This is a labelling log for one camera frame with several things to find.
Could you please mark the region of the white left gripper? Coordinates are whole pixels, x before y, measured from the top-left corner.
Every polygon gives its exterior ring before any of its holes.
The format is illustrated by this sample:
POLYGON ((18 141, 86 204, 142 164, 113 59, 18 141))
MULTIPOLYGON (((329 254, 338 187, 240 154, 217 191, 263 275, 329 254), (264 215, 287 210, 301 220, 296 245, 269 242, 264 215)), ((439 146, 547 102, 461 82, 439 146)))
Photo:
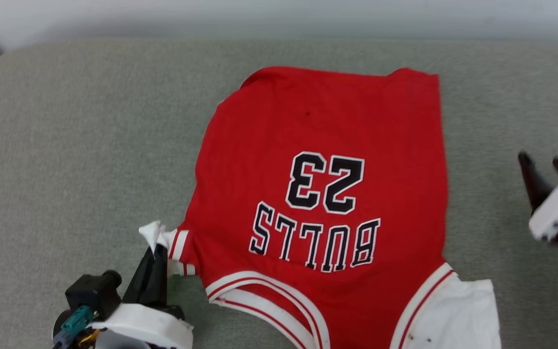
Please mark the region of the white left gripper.
POLYGON ((123 303, 107 320, 87 326, 99 331, 94 349, 192 349, 192 325, 140 304, 165 306, 167 283, 168 250, 157 245, 153 253, 148 247, 124 292, 123 303))

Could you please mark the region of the red white basketball jersey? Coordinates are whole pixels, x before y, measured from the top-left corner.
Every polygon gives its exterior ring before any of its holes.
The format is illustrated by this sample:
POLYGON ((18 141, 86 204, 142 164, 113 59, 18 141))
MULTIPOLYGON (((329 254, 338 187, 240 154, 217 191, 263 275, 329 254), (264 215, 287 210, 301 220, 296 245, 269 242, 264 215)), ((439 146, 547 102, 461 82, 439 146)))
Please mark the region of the red white basketball jersey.
POLYGON ((501 349, 492 281, 443 258, 437 75, 252 74, 204 133, 183 222, 139 229, 210 303, 297 349, 501 349))

